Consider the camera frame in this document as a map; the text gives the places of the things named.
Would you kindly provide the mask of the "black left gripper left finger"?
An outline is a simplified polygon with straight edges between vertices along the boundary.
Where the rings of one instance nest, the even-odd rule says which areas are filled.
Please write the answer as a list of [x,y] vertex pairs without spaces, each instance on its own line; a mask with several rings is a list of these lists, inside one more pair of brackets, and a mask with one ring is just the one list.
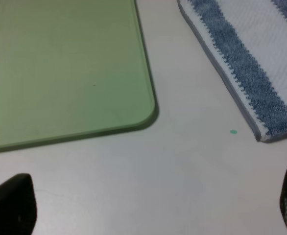
[[37,221],[31,175],[19,173],[0,185],[0,235],[30,235]]

